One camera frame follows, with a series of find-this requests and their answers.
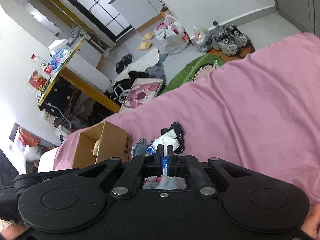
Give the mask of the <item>left hand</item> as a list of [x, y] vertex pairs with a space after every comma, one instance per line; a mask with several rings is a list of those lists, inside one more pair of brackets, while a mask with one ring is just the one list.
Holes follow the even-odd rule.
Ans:
[[13, 220], [1, 220], [1, 236], [4, 239], [15, 239], [26, 231], [26, 226], [15, 223]]

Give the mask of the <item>right hand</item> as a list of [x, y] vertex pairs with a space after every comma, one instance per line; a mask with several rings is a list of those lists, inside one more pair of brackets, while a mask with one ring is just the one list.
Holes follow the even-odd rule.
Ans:
[[310, 209], [301, 230], [310, 236], [312, 239], [316, 239], [319, 231], [320, 223], [320, 204], [317, 203]]

